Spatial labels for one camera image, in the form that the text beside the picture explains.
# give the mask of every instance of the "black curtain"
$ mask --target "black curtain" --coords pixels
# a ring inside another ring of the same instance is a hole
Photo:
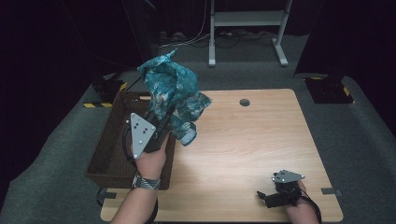
[[[391,0],[325,0],[295,74],[354,78],[396,135],[395,11]]]

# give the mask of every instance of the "black strap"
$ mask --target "black strap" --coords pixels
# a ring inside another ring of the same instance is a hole
[[[155,217],[157,216],[158,213],[158,199],[155,202],[155,206],[154,206],[154,210],[151,213],[151,217],[149,217],[149,219],[147,220],[147,222],[145,222],[145,224],[151,224],[154,222]]]
[[[316,203],[314,203],[314,201],[312,201],[312,199],[310,199],[310,198],[308,198],[308,197],[301,196],[301,198],[302,198],[304,201],[309,202],[309,204],[311,204],[312,207],[314,207],[315,214],[317,215],[317,218],[318,218],[318,222],[319,222],[319,224],[321,224],[321,223],[322,223],[322,220],[321,220],[321,213],[320,213],[319,206],[318,206]]]

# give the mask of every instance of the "hand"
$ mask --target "hand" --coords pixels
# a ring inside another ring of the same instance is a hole
[[[135,161],[140,176],[146,179],[160,179],[166,161],[165,149],[168,138],[169,134],[163,140],[160,150],[150,153],[143,152]]]
[[[298,187],[302,190],[302,195],[307,197],[306,193],[306,188],[305,185],[301,180],[297,181]],[[299,199],[297,201],[296,206],[293,206],[291,204],[285,205],[286,213],[288,214],[291,223],[293,224],[317,224],[318,219],[315,214],[315,210],[312,207],[312,205],[303,200]]]

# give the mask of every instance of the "person's left hand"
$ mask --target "person's left hand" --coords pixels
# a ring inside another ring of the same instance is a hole
[[[135,160],[140,176],[146,179],[160,179],[166,161],[165,149],[168,138],[169,134],[163,140],[160,150],[150,153],[143,152],[139,159]]]

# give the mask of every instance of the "wooden table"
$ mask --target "wooden table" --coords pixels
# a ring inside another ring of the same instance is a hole
[[[170,188],[160,191],[156,221],[284,222],[283,207],[267,208],[256,191],[274,194],[280,169],[305,175],[323,221],[343,213],[331,188],[304,115],[291,90],[203,91],[213,103],[196,122],[197,138],[177,142]],[[249,106],[240,100],[248,99]],[[109,189],[103,220],[111,220],[128,189]]]

